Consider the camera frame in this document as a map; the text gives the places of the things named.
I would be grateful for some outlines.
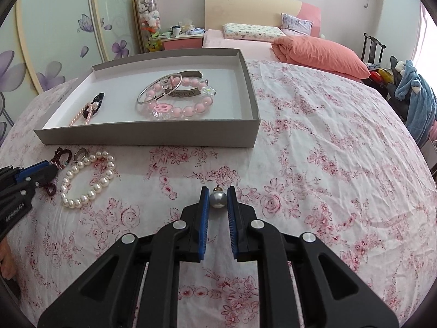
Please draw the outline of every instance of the silver bangle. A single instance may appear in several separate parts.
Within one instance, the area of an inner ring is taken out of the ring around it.
[[[173,77],[173,78],[178,77],[179,78],[179,82],[175,87],[173,87],[173,85],[170,82],[171,77]],[[164,82],[164,85],[162,85],[163,90],[162,90],[160,95],[155,95],[151,99],[146,99],[144,101],[140,101],[140,98],[147,92],[147,90],[150,87],[152,87],[153,85],[155,85],[157,83],[161,83],[161,82]],[[150,83],[150,85],[148,85],[143,91],[141,91],[141,93],[137,97],[137,104],[140,104],[140,105],[149,104],[152,101],[157,101],[164,96],[170,95],[174,90],[176,90],[181,85],[181,82],[182,82],[182,75],[181,74],[173,73],[173,74],[165,75],[162,78],[155,80],[153,83]]]

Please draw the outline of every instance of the white mug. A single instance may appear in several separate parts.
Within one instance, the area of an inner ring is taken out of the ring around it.
[[[173,36],[179,37],[181,35],[182,27],[181,26],[174,26],[172,28],[173,30]]]

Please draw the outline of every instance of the white pillow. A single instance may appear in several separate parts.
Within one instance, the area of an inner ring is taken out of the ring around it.
[[[306,19],[300,19],[297,17],[294,17],[292,15],[288,15],[287,13],[281,13],[282,15],[282,31],[285,32],[285,30],[290,30],[293,32],[296,32],[299,35],[304,36],[310,36],[311,35],[311,28],[312,28],[312,21],[308,21]]]
[[[277,27],[257,26],[254,24],[224,24],[223,32],[226,39],[247,39],[273,42],[285,34]]]

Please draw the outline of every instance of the nightstand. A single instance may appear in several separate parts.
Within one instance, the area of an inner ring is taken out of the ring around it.
[[[202,48],[203,33],[194,36],[182,35],[180,37],[161,39],[164,50],[184,49],[184,48]]]

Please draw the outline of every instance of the floral bed sheet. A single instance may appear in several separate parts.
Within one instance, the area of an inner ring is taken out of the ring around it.
[[[253,149],[88,147],[117,162],[96,201],[71,210],[59,193],[37,193],[8,235],[21,308],[33,322],[122,234],[158,231],[198,201],[203,185],[217,184],[235,186],[240,202],[284,233],[314,232],[400,322],[414,312],[436,278],[437,192],[405,126],[355,81],[273,61],[248,65],[262,118]],[[33,128],[68,85],[32,102],[0,149],[2,166],[53,156],[56,147]],[[84,184],[104,171],[96,162],[81,172]],[[226,210],[211,211],[205,260],[181,265],[179,327],[258,327],[257,287],[256,264],[232,259]]]

